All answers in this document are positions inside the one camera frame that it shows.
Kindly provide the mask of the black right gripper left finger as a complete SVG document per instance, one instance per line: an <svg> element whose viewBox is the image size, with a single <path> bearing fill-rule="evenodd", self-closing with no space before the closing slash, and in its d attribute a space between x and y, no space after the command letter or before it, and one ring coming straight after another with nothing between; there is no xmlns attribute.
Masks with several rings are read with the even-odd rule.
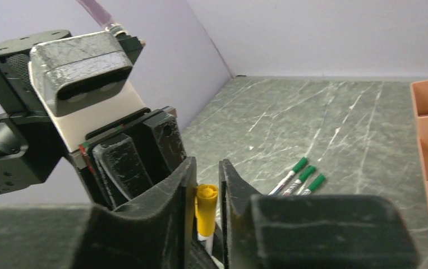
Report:
<svg viewBox="0 0 428 269"><path fill-rule="evenodd" d="M196 159L115 211L93 206L70 268L187 268Z"/></svg>

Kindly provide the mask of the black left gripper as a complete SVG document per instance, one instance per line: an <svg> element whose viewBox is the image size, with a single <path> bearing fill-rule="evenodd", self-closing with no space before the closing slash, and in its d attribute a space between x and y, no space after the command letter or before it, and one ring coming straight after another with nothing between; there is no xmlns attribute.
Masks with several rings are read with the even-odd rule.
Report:
<svg viewBox="0 0 428 269"><path fill-rule="evenodd" d="M143 108L85 136L70 161L93 202L117 208L168 177L187 157L175 108Z"/></svg>

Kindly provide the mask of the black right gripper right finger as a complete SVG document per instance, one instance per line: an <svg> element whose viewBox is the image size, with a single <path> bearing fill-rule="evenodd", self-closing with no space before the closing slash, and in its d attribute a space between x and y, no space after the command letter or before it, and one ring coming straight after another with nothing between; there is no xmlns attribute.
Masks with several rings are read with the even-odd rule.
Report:
<svg viewBox="0 0 428 269"><path fill-rule="evenodd" d="M398 212L371 195L268 196L219 162L225 268L417 268Z"/></svg>

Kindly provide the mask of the white pen yellow tip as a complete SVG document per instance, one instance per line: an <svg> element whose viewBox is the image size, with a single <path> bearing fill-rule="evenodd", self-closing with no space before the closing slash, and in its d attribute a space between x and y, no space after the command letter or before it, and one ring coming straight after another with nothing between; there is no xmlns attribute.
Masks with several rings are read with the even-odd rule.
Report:
<svg viewBox="0 0 428 269"><path fill-rule="evenodd" d="M207 254L212 256L213 254L213 243L214 243L214 234L204 236L200 233L197 234L197 241L204 247Z"/></svg>

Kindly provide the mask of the yellow capped pen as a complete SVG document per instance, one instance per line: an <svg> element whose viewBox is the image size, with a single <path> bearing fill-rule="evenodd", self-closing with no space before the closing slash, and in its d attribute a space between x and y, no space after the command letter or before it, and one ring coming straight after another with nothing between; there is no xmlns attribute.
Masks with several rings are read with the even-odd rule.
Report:
<svg viewBox="0 0 428 269"><path fill-rule="evenodd" d="M216 185L201 184L196 188L195 216L198 240L206 240L215 232L218 194Z"/></svg>

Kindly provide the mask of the white pen green tip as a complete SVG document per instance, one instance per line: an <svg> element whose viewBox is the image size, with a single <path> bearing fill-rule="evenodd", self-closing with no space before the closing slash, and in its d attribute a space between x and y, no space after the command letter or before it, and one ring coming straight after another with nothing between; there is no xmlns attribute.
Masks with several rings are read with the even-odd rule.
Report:
<svg viewBox="0 0 428 269"><path fill-rule="evenodd" d="M315 192L326 180L323 174L319 174L301 193L300 196L307 196Z"/></svg>

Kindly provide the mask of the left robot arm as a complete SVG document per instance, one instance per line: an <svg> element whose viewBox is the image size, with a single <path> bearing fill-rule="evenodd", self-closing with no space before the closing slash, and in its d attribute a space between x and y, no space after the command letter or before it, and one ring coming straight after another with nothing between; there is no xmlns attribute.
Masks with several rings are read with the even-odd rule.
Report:
<svg viewBox="0 0 428 269"><path fill-rule="evenodd" d="M61 158L114 209L186 158L176 111L128 81L144 43L124 30L53 30L0 43L0 195L44 183Z"/></svg>

